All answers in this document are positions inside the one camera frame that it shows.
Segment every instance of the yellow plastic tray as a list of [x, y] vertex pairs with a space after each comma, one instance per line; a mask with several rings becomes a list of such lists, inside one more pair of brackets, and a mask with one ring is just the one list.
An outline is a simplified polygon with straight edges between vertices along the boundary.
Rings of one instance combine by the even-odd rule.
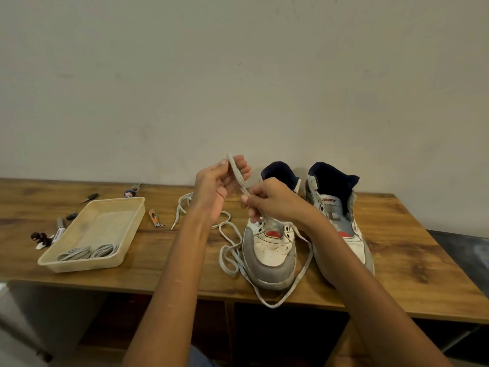
[[[144, 197], [91, 201], [37, 263], [55, 273], [117, 267], [124, 261], [144, 212]], [[106, 244], [119, 245], [119, 249], [106, 257], [56, 261], [58, 255], [72, 248], [95, 249]]]

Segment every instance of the red logo on shoe tongue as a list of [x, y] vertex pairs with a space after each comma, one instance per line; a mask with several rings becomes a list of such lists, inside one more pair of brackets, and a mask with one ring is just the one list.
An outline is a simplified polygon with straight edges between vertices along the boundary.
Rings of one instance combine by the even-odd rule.
[[267, 237], [274, 237], [274, 238], [282, 238], [280, 233], [276, 232], [275, 230], [271, 230], [269, 232], [265, 232]]

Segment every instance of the person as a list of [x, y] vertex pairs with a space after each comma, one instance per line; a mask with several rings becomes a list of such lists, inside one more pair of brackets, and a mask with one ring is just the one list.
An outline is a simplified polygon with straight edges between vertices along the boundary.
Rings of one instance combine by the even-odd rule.
[[[251, 167], [244, 157], [234, 160], [248, 179]], [[123, 367], [212, 365], [191, 347], [192, 326], [207, 237], [224, 200], [237, 187], [227, 160], [197, 173], [190, 208]], [[314, 242], [317, 253], [328, 263], [327, 280], [336, 287], [376, 365], [452, 365], [316, 208], [276, 178], [254, 185], [249, 192], [249, 196], [241, 195], [241, 202], [253, 222], [260, 219], [260, 210], [292, 222]]]

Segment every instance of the tray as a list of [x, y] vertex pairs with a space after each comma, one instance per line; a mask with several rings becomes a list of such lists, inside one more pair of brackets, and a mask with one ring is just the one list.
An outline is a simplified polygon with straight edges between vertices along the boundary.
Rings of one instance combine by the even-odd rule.
[[[117, 267], [124, 261], [144, 212], [144, 197], [91, 201], [37, 263], [55, 273]], [[95, 249], [106, 244], [119, 245], [119, 249], [106, 257], [56, 261], [72, 248]]]

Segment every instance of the person's left hand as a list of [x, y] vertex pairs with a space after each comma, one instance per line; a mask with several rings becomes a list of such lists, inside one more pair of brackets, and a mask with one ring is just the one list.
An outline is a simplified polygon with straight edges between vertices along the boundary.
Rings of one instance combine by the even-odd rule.
[[[247, 180], [251, 175], [251, 166], [248, 166], [245, 157], [236, 155], [234, 156], [234, 161], [243, 178]], [[228, 160], [222, 160], [197, 173], [190, 207], [208, 211], [211, 222], [214, 223], [221, 214], [224, 200], [236, 187], [238, 187], [238, 181], [234, 177]]]

